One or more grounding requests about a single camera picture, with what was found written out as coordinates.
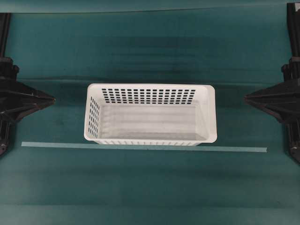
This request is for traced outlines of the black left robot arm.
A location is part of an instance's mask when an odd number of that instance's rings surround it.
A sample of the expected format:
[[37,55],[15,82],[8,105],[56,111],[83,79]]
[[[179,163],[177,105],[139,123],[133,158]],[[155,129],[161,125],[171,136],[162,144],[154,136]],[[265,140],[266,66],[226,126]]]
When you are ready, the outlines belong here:
[[17,123],[55,103],[55,98],[17,81],[19,67],[8,57],[0,59],[0,116]]

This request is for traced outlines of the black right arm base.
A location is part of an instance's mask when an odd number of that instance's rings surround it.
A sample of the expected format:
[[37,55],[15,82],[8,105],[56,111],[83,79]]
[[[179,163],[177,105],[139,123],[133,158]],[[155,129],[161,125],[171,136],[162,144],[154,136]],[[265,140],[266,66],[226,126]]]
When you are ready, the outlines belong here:
[[299,164],[300,163],[300,121],[287,125],[289,139],[289,154]]

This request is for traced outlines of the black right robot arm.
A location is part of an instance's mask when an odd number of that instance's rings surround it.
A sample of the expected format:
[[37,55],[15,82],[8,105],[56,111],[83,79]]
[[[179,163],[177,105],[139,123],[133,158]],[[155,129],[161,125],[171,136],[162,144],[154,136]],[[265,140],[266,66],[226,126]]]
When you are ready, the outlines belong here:
[[271,116],[280,123],[292,123],[300,119],[300,58],[291,57],[281,67],[284,81],[247,94],[245,102]]

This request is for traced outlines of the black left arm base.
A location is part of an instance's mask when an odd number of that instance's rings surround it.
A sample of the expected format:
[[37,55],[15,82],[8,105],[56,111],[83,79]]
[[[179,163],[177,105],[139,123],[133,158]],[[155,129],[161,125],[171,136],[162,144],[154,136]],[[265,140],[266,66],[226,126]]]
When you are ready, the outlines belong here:
[[2,157],[9,147],[9,135],[11,124],[4,118],[0,118],[0,156]]

